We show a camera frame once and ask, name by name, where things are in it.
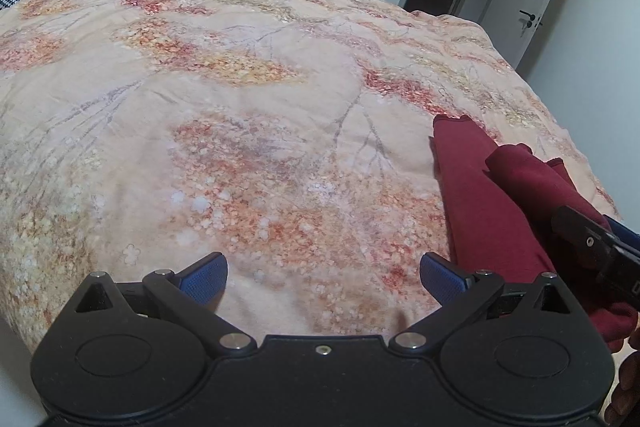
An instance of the circular cap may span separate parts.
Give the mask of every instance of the circular cap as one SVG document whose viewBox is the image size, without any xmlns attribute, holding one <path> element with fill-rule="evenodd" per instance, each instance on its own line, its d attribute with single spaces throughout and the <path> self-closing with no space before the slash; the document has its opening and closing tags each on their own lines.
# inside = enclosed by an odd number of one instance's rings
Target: circular cap
<svg viewBox="0 0 640 427">
<path fill-rule="evenodd" d="M 528 422 L 599 407 L 612 360 L 593 326 L 574 314 L 527 312 L 480 321 L 440 351 L 447 381 L 466 399 Z"/>
<path fill-rule="evenodd" d="M 542 337 L 506 339 L 495 348 L 495 360 L 512 375 L 548 378 L 569 365 L 569 353 L 560 344 Z"/>
<path fill-rule="evenodd" d="M 328 355 L 330 352 L 331 352 L 331 347 L 329 347 L 329 346 L 317 346 L 316 347 L 316 353 L 318 355 L 325 356 L 325 355 Z"/>
<path fill-rule="evenodd" d="M 202 343 L 184 328 L 132 312 L 126 320 L 110 311 L 76 315 L 82 328 L 66 325 L 63 342 L 45 337 L 32 358 L 33 384 L 54 409 L 98 423 L 129 420 L 180 400 L 204 374 Z"/>
<path fill-rule="evenodd" d="M 130 335 L 105 335 L 84 344 L 76 360 L 96 377 L 124 377 L 143 367 L 150 356 L 147 341 Z"/>
<path fill-rule="evenodd" d="M 220 337 L 220 345 L 226 349 L 243 349 L 251 344 L 251 337 L 244 333 L 227 333 Z"/>
<path fill-rule="evenodd" d="M 417 349 L 427 343 L 427 338 L 420 333 L 405 331 L 396 336 L 396 344 L 407 349 Z"/>
</svg>

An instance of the finger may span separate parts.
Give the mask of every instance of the finger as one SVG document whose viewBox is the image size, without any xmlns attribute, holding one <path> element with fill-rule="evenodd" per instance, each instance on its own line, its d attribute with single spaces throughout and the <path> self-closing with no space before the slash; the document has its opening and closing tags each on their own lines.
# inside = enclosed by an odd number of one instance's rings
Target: finger
<svg viewBox="0 0 640 427">
<path fill-rule="evenodd" d="M 620 418 L 620 415 L 616 412 L 612 405 L 607 406 L 604 412 L 604 421 L 611 425 L 613 422 L 617 421 Z"/>
<path fill-rule="evenodd" d="M 620 387 L 627 391 L 634 386 L 634 382 L 638 377 L 638 368 L 640 366 L 640 351 L 631 353 L 622 364 L 620 364 Z"/>
<path fill-rule="evenodd" d="M 631 337 L 629 338 L 629 346 L 634 349 L 640 349 L 640 328 L 631 333 Z"/>
<path fill-rule="evenodd" d="M 617 386 L 611 396 L 611 405 L 620 416 L 624 416 L 633 409 L 639 396 L 637 389 L 624 391 L 620 386 Z"/>
</svg>

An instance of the bed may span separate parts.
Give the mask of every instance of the bed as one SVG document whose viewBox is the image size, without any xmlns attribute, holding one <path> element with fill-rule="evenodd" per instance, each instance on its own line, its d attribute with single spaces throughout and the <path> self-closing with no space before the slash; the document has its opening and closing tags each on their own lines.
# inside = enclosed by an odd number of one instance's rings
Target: bed
<svg viewBox="0 0 640 427">
<path fill-rule="evenodd" d="M 562 156 L 567 131 L 475 23 L 381 0 L 23 0 L 0 11 L 0 311 L 33 350 L 92 270 L 223 251 L 217 312 L 266 333 L 386 337 L 449 253 L 436 114 Z"/>
</svg>

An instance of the door handle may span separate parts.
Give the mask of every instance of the door handle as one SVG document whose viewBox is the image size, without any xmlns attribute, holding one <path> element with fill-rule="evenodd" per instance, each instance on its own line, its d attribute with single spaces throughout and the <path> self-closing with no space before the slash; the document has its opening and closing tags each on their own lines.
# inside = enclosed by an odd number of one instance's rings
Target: door handle
<svg viewBox="0 0 640 427">
<path fill-rule="evenodd" d="M 527 13 L 527 12 L 522 11 L 522 10 L 520 10 L 520 13 L 524 13 L 524 15 L 526 15 L 527 17 L 529 17 L 529 20 L 530 20 L 531 22 L 533 22 L 534 20 L 536 20 L 536 16 L 535 16 L 535 15 L 533 15 L 533 13 Z"/>
</svg>

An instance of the red fabric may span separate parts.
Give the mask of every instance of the red fabric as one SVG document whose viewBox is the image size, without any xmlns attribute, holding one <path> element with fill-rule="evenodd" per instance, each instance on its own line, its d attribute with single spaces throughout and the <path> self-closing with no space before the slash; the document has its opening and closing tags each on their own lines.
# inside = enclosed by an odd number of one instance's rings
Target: red fabric
<svg viewBox="0 0 640 427">
<path fill-rule="evenodd" d="M 433 142 L 456 261 L 468 272 L 489 269 L 508 282 L 532 282 L 553 271 L 527 218 L 488 176 L 495 142 L 468 116 L 436 116 Z"/>
<path fill-rule="evenodd" d="M 528 148 L 514 145 L 498 147 L 486 160 L 492 179 L 524 211 L 545 245 L 556 271 L 585 308 L 604 340 L 615 349 L 638 323 L 638 312 L 616 301 L 595 282 L 596 272 L 584 267 L 568 243 L 553 236 L 551 217 L 563 205 L 570 206 L 601 227 L 609 223 L 575 189 L 562 160 L 545 164 Z"/>
<path fill-rule="evenodd" d="M 433 137 L 458 265 L 469 272 L 493 270 L 508 282 L 528 283 L 540 272 L 557 271 L 609 347 L 619 350 L 638 314 L 604 295 L 595 273 L 550 233 L 551 215 L 564 204 L 608 228 L 575 190 L 562 160 L 545 164 L 524 144 L 499 148 L 468 116 L 437 116 Z"/>
</svg>

